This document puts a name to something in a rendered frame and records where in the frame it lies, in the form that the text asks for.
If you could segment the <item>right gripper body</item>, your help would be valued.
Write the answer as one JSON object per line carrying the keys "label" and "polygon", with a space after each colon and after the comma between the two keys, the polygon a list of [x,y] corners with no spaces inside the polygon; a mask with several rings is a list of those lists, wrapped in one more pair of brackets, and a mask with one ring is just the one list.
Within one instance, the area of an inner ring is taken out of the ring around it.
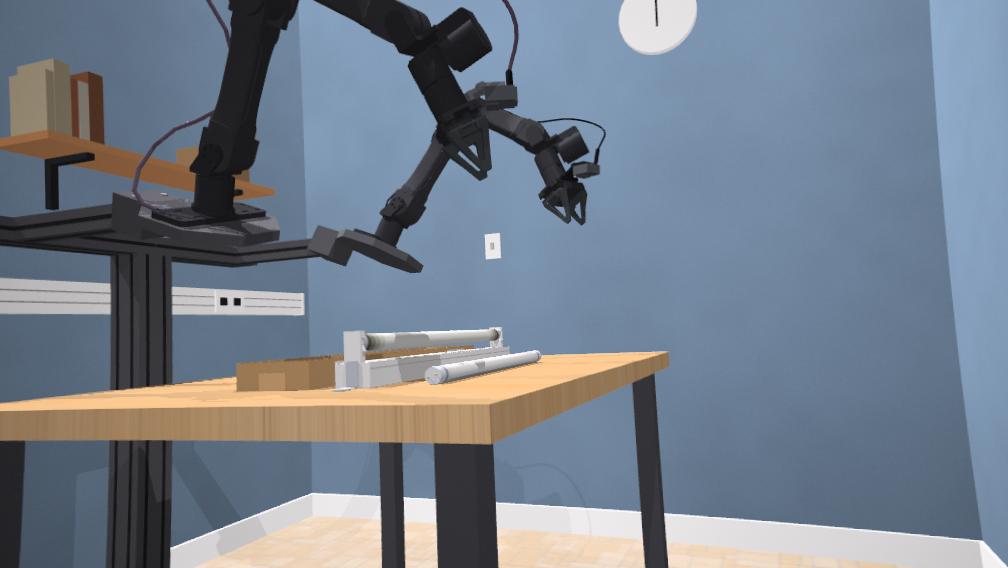
{"label": "right gripper body", "polygon": [[[426,99],[426,102],[438,123],[435,136],[438,143],[443,146],[450,144],[451,142],[449,142],[446,138],[447,132],[481,117],[482,115],[478,109],[481,107],[481,104],[478,97],[485,95],[485,86],[500,85],[505,85],[505,81],[479,82],[476,84],[474,89],[467,91],[466,98],[454,76],[444,77],[431,85],[424,92],[426,95],[424,96],[424,99]],[[455,116],[455,118],[453,116]]]}

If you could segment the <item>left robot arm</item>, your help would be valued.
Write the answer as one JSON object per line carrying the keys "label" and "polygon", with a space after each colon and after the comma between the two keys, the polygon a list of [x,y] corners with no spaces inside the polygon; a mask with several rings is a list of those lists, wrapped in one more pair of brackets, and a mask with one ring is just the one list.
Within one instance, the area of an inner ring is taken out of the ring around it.
{"label": "left robot arm", "polygon": [[[541,176],[542,172],[549,165],[555,163],[558,167],[562,165],[558,151],[564,163],[568,162],[568,164],[589,153],[576,126],[572,126],[559,135],[555,134],[550,137],[541,123],[521,118],[502,109],[486,111],[485,100],[480,97],[478,99],[482,106],[478,108],[482,116],[488,116],[489,129],[513,140],[523,146],[526,151],[536,155],[534,160]],[[389,204],[380,211],[379,214],[385,218],[381,219],[374,234],[376,236],[359,229],[354,229],[355,232],[378,240],[382,239],[381,241],[397,248],[396,245],[403,229],[408,229],[410,225],[417,223],[424,213],[426,209],[424,204],[428,195],[450,160],[443,153],[443,148],[452,143],[443,146],[435,136],[436,132],[417,168],[401,189],[396,190]],[[583,179],[600,175],[600,165],[593,163],[576,165],[573,166],[573,175]]]}

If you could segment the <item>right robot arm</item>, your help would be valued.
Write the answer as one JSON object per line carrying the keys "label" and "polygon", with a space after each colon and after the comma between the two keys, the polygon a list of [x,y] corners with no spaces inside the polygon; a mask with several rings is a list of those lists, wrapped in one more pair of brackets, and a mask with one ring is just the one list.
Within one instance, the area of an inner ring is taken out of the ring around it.
{"label": "right robot arm", "polygon": [[[396,0],[314,1],[394,44],[400,54],[414,56],[408,69],[423,96],[437,80],[454,76],[450,67],[463,72],[492,51],[475,15],[463,7],[431,27],[424,13]],[[254,164],[260,142],[255,139],[256,120],[268,65],[299,0],[229,2],[231,37],[221,89],[190,166],[197,173],[194,202],[191,207],[152,210],[152,218],[179,227],[266,216],[263,209],[233,202],[231,175]],[[486,111],[517,105],[517,86],[485,86]]]}

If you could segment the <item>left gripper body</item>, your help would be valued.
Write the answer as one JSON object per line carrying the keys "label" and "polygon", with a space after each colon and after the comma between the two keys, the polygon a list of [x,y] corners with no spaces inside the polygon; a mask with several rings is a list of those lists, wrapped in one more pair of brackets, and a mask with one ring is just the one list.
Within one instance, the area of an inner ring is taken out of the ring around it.
{"label": "left gripper body", "polygon": [[[557,163],[549,165],[542,172],[542,178],[546,187],[538,194],[540,200],[544,198],[544,203],[559,188],[568,189],[568,201],[570,202],[581,190],[586,191],[583,183],[577,182],[578,178],[573,176],[573,166],[590,163],[586,161],[571,164],[565,171],[563,165],[558,167]],[[556,180],[557,179],[557,180]],[[554,187],[555,186],[555,187]],[[571,195],[570,195],[571,194]]]}

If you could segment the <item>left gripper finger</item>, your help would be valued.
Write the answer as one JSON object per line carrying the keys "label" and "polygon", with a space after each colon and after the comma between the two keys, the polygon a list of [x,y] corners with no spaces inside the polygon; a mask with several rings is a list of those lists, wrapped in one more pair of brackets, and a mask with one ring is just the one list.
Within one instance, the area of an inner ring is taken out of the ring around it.
{"label": "left gripper finger", "polygon": [[[569,207],[570,207],[570,213],[571,213],[571,216],[572,216],[572,217],[573,217],[573,218],[574,218],[574,219],[575,219],[575,220],[576,220],[576,221],[577,221],[577,222],[578,222],[578,223],[579,223],[580,225],[583,225],[583,224],[584,224],[584,223],[586,222],[586,201],[587,201],[587,192],[586,192],[586,191],[583,191],[583,190],[581,190],[581,191],[580,191],[580,192],[579,192],[579,193],[578,193],[578,194],[577,194],[577,195],[576,195],[576,196],[575,196],[575,197],[574,197],[574,198],[573,198],[573,199],[572,199],[572,200],[571,200],[571,201],[569,202]],[[578,214],[577,214],[577,213],[576,213],[576,211],[575,211],[575,208],[576,208],[576,205],[577,205],[578,203],[580,203],[580,208],[581,208],[581,218],[580,218],[580,217],[578,216]]]}
{"label": "left gripper finger", "polygon": [[[564,216],[559,210],[557,210],[555,208],[555,205],[560,200],[562,201],[562,204],[563,204],[566,216]],[[549,211],[551,211],[552,213],[554,213],[556,216],[558,216],[560,219],[562,219],[566,224],[571,221],[571,213],[570,213],[570,207],[569,207],[569,201],[568,201],[568,189],[566,188],[562,188],[562,187],[559,188],[555,193],[553,193],[543,203],[543,205],[544,205],[544,207],[546,209],[548,209]]]}

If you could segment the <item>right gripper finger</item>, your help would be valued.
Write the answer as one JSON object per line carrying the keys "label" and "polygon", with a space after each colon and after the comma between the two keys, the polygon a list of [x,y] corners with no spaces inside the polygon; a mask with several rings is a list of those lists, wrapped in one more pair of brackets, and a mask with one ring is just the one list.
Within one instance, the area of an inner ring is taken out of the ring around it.
{"label": "right gripper finger", "polygon": [[[470,148],[461,140],[479,131],[481,132],[482,135],[484,161],[481,161],[470,150]],[[487,115],[481,116],[453,130],[450,130],[449,132],[446,133],[446,138],[480,171],[487,172],[492,169],[490,140],[489,140],[489,124]]]}
{"label": "right gripper finger", "polygon": [[[466,138],[464,138],[462,140],[466,143],[466,145],[468,147],[470,147],[472,145],[476,146],[478,158],[481,161],[484,161],[482,135],[481,135],[480,131],[477,132],[477,133],[475,133],[475,134],[472,134],[472,135],[470,135],[470,136],[468,136],[468,137],[466,137]],[[487,178],[487,172],[484,173],[482,171],[476,171],[466,160],[464,160],[459,154],[457,154],[458,152],[459,152],[459,150],[453,144],[451,144],[451,145],[443,148],[443,153],[447,157],[449,157],[454,162],[456,162],[457,164],[459,164],[465,171],[468,171],[470,174],[472,174],[479,181]]]}

